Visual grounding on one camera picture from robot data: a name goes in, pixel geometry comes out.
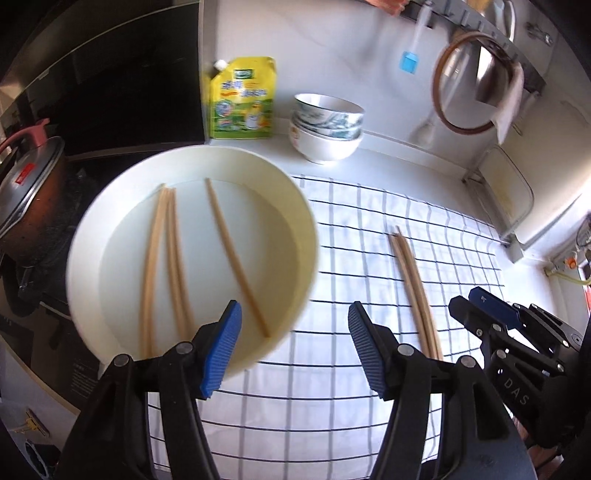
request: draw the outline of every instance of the pink pot handle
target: pink pot handle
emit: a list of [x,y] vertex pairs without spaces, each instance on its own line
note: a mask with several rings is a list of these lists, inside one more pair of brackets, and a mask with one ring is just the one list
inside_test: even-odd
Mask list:
[[45,133],[45,126],[48,123],[49,123],[49,119],[44,118],[42,120],[39,120],[32,127],[23,128],[22,130],[19,130],[15,134],[12,134],[4,142],[2,142],[0,144],[0,154],[4,150],[6,150],[6,148],[9,147],[10,144],[12,144],[15,140],[18,140],[19,138],[22,138],[26,135],[29,135],[35,148],[45,145],[45,143],[47,142],[47,134]]

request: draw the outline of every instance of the pan lid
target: pan lid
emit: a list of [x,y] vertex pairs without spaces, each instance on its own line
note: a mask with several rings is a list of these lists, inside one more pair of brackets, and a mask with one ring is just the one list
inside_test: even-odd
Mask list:
[[25,153],[9,170],[0,184],[0,238],[25,215],[63,151],[64,141],[51,137]]

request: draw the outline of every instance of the white bowl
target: white bowl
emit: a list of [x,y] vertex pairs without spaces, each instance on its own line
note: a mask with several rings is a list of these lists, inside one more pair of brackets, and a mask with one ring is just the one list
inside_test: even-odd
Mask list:
[[337,140],[323,137],[298,127],[290,121],[290,141],[305,158],[320,165],[331,165],[350,157],[363,139],[363,132],[354,140]]
[[[207,197],[211,178],[236,253],[271,332],[264,338],[235,280]],[[227,376],[268,355],[293,328],[317,273],[318,239],[310,206],[293,180],[268,160],[230,147],[167,150],[123,172],[82,219],[68,257],[67,295],[74,324],[91,352],[108,365],[119,353],[143,358],[139,305],[151,221],[160,184],[177,189],[179,240],[191,335],[217,322],[232,299],[242,330]],[[168,286],[165,235],[154,290],[154,350],[181,340]]]
[[335,140],[355,140],[361,133],[361,125],[343,129],[322,128],[315,125],[309,125],[302,122],[295,112],[291,116],[291,121],[304,130],[308,130],[309,132],[318,134],[322,137],[334,138]]
[[358,127],[365,113],[359,105],[317,93],[299,93],[295,102],[298,119],[318,128],[338,130]]

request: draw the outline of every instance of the white and black grid cloth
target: white and black grid cloth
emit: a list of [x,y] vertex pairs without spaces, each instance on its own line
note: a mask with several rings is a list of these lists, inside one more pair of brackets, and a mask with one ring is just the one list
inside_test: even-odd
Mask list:
[[[369,385],[351,340],[347,313],[359,300],[374,323],[420,348],[398,264],[385,233],[400,227],[417,259],[445,359],[472,355],[480,342],[451,318],[447,304],[482,286],[503,298],[487,224],[395,193],[313,177],[296,177],[318,222],[319,274],[294,330],[253,368],[198,401],[220,476],[228,480],[367,478],[391,411]],[[168,458],[150,396],[152,451]],[[439,445],[441,396],[431,396],[424,458]]]

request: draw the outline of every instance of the wooden chopstick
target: wooden chopstick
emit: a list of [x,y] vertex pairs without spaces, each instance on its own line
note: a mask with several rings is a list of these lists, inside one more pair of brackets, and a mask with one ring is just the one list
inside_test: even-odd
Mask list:
[[413,285],[413,290],[417,297],[419,310],[421,312],[421,317],[423,320],[423,325],[425,327],[425,331],[427,334],[427,340],[430,344],[431,358],[443,360],[443,351],[441,349],[439,334],[437,333],[437,329],[435,328],[435,325],[433,323],[431,307],[429,306],[427,295],[425,294],[425,289],[423,287],[421,275],[418,272],[417,262],[414,258],[412,250],[410,249],[410,245],[408,244],[406,237],[400,231],[400,228],[398,228],[397,238],[399,245],[402,248],[402,253],[404,255],[405,261],[407,263],[408,272],[410,274],[410,281]]
[[144,358],[154,356],[154,288],[156,265],[158,263],[158,250],[160,247],[160,237],[164,227],[164,217],[166,214],[166,204],[168,202],[168,189],[162,185],[158,192],[156,211],[152,220],[150,240],[148,251],[146,253],[146,262],[144,267],[144,286],[142,289],[142,300],[139,310],[139,337],[141,355]]
[[213,188],[212,180],[205,179],[205,185],[207,187],[209,203],[212,206],[213,214],[216,219],[217,229],[220,233],[220,237],[222,237],[222,244],[224,249],[226,250],[226,255],[228,256],[228,260],[234,272],[234,276],[236,277],[236,280],[240,285],[242,293],[246,297],[246,302],[251,308],[263,335],[265,336],[265,338],[269,338],[271,336],[271,334],[269,333],[269,328],[265,321],[265,317],[263,317],[261,309],[259,308],[258,303],[256,302],[254,293],[252,292],[250,285],[248,284],[246,273],[242,268],[242,264],[240,263],[240,259],[238,258],[238,255],[232,243],[232,238],[230,237],[228,226],[226,225],[226,221],[224,220],[222,209],[220,208],[219,202],[217,201],[217,194]]
[[181,340],[190,341],[191,328],[194,325],[191,304],[187,293],[185,273],[180,254],[177,189],[170,189],[167,208],[167,256],[168,256],[168,284],[173,298],[174,317],[178,335]]
[[413,312],[414,325],[418,332],[418,341],[421,344],[421,351],[425,356],[431,357],[431,345],[428,341],[427,332],[423,323],[423,316],[418,306],[418,300],[415,295],[413,284],[410,282],[410,273],[408,271],[408,265],[405,259],[404,251],[402,246],[398,242],[398,236],[394,234],[388,235],[390,241],[390,247],[394,251],[394,255],[398,258],[398,264],[402,272],[404,279],[404,290],[406,290],[408,301]]

